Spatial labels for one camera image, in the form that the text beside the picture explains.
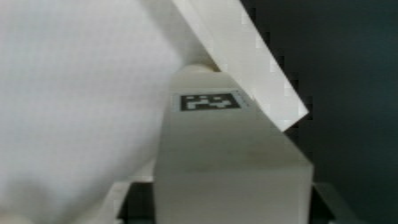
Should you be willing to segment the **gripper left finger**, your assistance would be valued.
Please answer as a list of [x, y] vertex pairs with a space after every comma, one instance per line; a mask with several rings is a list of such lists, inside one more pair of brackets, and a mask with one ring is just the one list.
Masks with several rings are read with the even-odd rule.
[[117, 182], [112, 185], [96, 224], [156, 224], [151, 182]]

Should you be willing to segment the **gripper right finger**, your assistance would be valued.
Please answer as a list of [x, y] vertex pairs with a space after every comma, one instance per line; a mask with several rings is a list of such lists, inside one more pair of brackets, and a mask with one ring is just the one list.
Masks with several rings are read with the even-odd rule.
[[343, 196], [325, 182], [313, 184], [307, 224], [362, 224]]

